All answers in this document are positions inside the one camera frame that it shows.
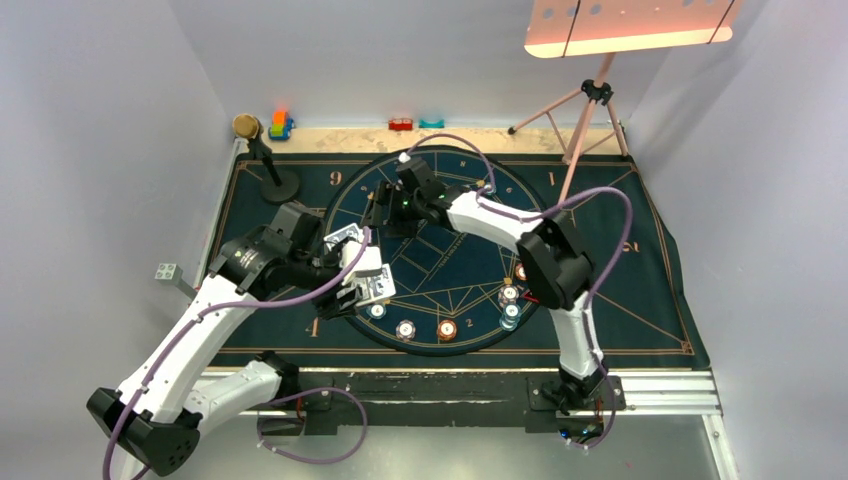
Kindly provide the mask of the blue playing card deck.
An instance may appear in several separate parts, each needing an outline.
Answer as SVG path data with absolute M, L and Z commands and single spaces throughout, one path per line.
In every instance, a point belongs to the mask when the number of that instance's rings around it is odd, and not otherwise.
M 379 274 L 359 278 L 356 283 L 360 305 L 385 302 L 396 294 L 396 285 L 389 264 L 383 264 Z

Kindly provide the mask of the blue card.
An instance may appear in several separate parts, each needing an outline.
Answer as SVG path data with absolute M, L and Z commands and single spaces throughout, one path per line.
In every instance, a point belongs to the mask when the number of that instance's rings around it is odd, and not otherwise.
M 336 245 L 344 244 L 348 240 L 360 242 L 363 239 L 363 230 L 356 223 L 348 224 L 339 230 L 327 234 L 323 239 L 323 244 L 328 249 L 332 249 Z

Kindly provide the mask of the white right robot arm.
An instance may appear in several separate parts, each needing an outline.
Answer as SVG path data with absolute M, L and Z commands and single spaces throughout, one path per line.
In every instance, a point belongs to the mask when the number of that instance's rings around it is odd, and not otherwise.
M 494 202 L 487 197 L 491 183 L 477 189 L 446 184 L 421 158 L 405 157 L 396 173 L 396 181 L 381 181 L 371 194 L 367 226 L 410 237 L 426 223 L 516 254 L 532 297 L 550 313 L 559 345 L 560 384 L 545 397 L 561 409 L 595 402 L 606 378 L 591 306 L 595 263 L 567 215 Z

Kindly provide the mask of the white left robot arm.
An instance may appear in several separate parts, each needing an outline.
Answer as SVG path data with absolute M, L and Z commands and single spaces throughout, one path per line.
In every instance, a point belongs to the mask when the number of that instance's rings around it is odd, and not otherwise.
M 300 407 L 333 395 L 331 385 L 303 389 L 296 365 L 264 351 L 241 370 L 206 386 L 199 379 L 253 313 L 304 303 L 330 319 L 379 304 L 395 288 L 375 244 L 357 224 L 325 233 L 312 210 L 286 203 L 273 219 L 226 242 L 186 311 L 149 358 L 114 389 L 96 389 L 86 407 L 109 442 L 143 473 L 180 469 L 200 440 L 256 406 Z

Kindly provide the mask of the teal toy block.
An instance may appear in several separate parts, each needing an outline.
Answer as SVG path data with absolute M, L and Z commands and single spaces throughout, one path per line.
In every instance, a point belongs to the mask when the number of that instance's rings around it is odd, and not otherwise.
M 419 129 L 442 129 L 445 122 L 442 118 L 420 118 L 418 120 Z

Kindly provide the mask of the red toy block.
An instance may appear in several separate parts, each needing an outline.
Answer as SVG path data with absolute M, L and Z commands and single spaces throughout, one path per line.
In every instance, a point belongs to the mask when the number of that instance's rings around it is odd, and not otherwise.
M 411 118 L 392 118 L 388 121 L 388 128 L 392 131 L 410 131 L 413 126 L 414 121 Z

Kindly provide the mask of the round blue poker mat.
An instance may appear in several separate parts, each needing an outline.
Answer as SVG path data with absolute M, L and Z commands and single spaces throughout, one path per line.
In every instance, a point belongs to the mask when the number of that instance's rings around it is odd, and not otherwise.
M 397 180 L 398 155 L 353 154 L 352 161 L 342 162 L 353 166 L 341 170 L 341 180 L 331 174 L 331 185 L 337 190 L 325 211 L 328 233 L 365 216 L 369 194 L 380 181 Z M 487 168 L 470 150 L 425 146 L 416 149 L 414 156 L 425 160 L 446 184 L 477 189 L 479 181 L 489 183 Z M 488 159 L 496 181 L 492 200 L 520 210 L 539 211 L 547 206 L 514 170 L 494 156 Z M 522 298 L 529 289 L 517 277 L 519 257 L 487 240 L 420 223 L 414 238 L 389 238 L 378 230 L 372 233 L 372 242 L 380 246 L 383 262 L 391 267 L 396 294 L 389 299 L 382 319 L 371 319 L 363 308 L 345 320 L 383 346 L 418 356 L 468 354 L 518 333 L 538 308 Z M 503 307 L 498 292 L 507 280 L 521 293 L 516 303 L 522 308 L 522 318 L 513 331 L 505 331 L 499 324 Z M 397 324 L 404 319 L 416 327 L 415 338 L 408 342 L 395 335 Z M 453 320 L 458 327 L 450 342 L 440 342 L 437 337 L 438 324 L 444 319 Z

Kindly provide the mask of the dark green rectangular poker mat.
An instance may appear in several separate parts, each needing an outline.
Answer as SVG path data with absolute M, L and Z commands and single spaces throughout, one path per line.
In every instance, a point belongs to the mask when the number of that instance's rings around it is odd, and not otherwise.
M 487 170 L 479 157 L 448 146 L 419 147 L 447 184 L 476 187 Z M 278 171 L 301 180 L 296 200 L 327 217 L 327 232 L 361 221 L 369 194 L 381 180 L 395 180 L 397 153 L 274 154 Z M 495 201 L 521 210 L 542 210 L 557 202 L 567 168 L 559 154 L 489 154 L 496 175 Z M 276 206 L 260 196 L 266 169 L 248 154 L 236 157 L 216 225 L 209 261 L 220 246 L 270 222 Z M 614 369 L 702 370 L 710 359 L 684 297 L 675 240 L 661 220 L 632 158 L 586 155 L 576 169 L 570 194 L 598 186 L 624 192 L 633 205 L 633 225 L 616 266 L 593 299 L 598 343 Z M 609 194 L 583 200 L 567 211 L 587 242 L 599 273 L 620 238 L 625 211 Z M 427 225 L 414 238 L 375 240 L 391 265 L 397 289 L 378 319 L 358 314 L 316 320 L 307 303 L 252 315 L 226 341 L 211 366 L 236 368 L 258 353 L 274 350 L 302 367 L 367 368 L 553 368 L 559 347 L 546 309 L 520 298 L 524 317 L 515 330 L 501 328 L 498 294 L 518 277 L 519 258 L 476 236 Z M 403 321 L 415 335 L 396 336 Z M 438 324 L 452 320 L 458 333 L 442 342 Z

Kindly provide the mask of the orange chip stack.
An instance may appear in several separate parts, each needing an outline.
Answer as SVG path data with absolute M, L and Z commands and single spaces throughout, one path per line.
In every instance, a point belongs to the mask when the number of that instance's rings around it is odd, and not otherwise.
M 450 342 L 457 336 L 458 327 L 451 319 L 444 319 L 437 327 L 437 337 L 440 342 Z

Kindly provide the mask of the orange blue toy block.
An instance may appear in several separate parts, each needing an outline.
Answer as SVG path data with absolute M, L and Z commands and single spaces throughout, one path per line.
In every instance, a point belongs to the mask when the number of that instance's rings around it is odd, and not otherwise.
M 294 128 L 294 120 L 287 110 L 276 110 L 271 117 L 268 136 L 274 141 L 287 141 Z

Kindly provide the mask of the grey lego brick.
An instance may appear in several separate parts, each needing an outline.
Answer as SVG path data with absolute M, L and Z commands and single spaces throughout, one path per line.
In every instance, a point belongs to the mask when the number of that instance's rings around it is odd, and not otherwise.
M 189 299 L 196 296 L 196 290 L 183 278 L 183 270 L 176 263 L 160 263 L 154 279 L 162 285 L 177 288 Z

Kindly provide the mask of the gold round microphone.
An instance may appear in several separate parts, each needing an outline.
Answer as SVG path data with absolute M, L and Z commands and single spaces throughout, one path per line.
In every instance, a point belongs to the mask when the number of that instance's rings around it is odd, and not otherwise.
M 236 115 L 231 125 L 234 135 L 246 140 L 254 139 L 262 132 L 262 124 L 259 119 L 247 113 Z

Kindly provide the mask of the pink tripod stand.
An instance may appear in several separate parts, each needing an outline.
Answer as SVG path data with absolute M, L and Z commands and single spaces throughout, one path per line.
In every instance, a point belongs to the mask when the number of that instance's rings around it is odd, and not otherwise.
M 620 154 L 623 157 L 630 156 L 630 150 L 625 137 L 624 128 L 620 122 L 612 100 L 614 91 L 611 85 L 607 82 L 607 77 L 609 76 L 609 71 L 616 55 L 616 52 L 605 54 L 600 68 L 593 78 L 584 80 L 579 88 L 572 90 L 530 117 L 507 128 L 507 134 L 514 135 L 519 130 L 541 117 L 546 117 L 548 119 L 555 138 L 563 149 L 562 161 L 567 166 L 565 178 L 558 197 L 559 201 L 563 201 L 567 198 L 576 174 L 579 159 L 584 153 L 589 151 L 589 148 L 584 147 L 584 143 L 588 135 L 590 122 L 597 110 L 601 108 L 606 109 L 612 126 L 612 133 L 607 135 L 602 142 L 614 137 L 617 141 Z M 571 137 L 568 141 L 565 141 L 552 112 L 558 107 L 561 107 L 580 96 L 585 97 L 585 104 L 578 118 L 578 122 L 573 129 Z

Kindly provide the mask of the pink perforated light panel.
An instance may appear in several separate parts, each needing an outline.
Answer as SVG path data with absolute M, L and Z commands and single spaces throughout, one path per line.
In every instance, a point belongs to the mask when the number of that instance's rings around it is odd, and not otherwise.
M 726 42 L 743 3 L 732 0 L 538 0 L 524 48 L 562 58 Z

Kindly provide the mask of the aluminium frame rail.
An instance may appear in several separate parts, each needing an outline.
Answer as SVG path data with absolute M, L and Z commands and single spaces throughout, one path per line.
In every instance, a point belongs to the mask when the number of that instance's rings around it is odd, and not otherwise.
M 521 427 L 584 446 L 610 433 L 610 418 L 693 417 L 702 423 L 721 479 L 739 476 L 709 371 L 611 372 L 595 402 L 561 409 L 545 397 L 559 386 L 552 369 L 305 368 L 300 400 L 240 404 L 227 419 L 251 418 L 267 436 L 334 435 L 342 426 Z

